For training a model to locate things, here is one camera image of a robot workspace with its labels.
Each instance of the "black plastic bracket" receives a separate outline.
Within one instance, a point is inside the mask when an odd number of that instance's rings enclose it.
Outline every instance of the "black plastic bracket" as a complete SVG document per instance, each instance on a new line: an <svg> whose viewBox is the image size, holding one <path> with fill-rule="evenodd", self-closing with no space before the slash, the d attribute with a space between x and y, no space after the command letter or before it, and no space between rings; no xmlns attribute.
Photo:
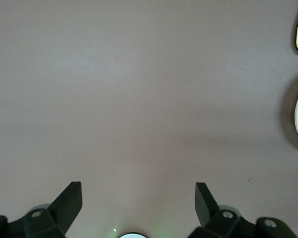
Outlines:
<svg viewBox="0 0 298 238"><path fill-rule="evenodd" d="M64 238L81 208L81 183L71 182L47 209L30 211L11 223L0 216L0 238Z"/></svg>
<svg viewBox="0 0 298 238"><path fill-rule="evenodd" d="M205 183L196 183L195 210L201 227L188 238L297 238L276 218L262 217L254 225L233 211L221 210Z"/></svg>

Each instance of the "screw hole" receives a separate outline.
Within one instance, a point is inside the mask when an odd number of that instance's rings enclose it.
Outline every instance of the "screw hole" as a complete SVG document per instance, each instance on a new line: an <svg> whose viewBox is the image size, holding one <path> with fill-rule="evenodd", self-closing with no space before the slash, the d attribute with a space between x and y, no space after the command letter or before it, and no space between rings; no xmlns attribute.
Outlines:
<svg viewBox="0 0 298 238"><path fill-rule="evenodd" d="M269 219L265 220L264 223L268 227L272 227L272 228L276 228L277 227L277 224L274 221L269 220Z"/></svg>
<svg viewBox="0 0 298 238"><path fill-rule="evenodd" d="M32 218L39 217L41 214L42 214L42 211L33 212L32 215L31 215L31 217Z"/></svg>
<svg viewBox="0 0 298 238"><path fill-rule="evenodd" d="M223 216L225 218L233 218L234 217L234 215L232 213L230 213L229 211L223 212Z"/></svg>

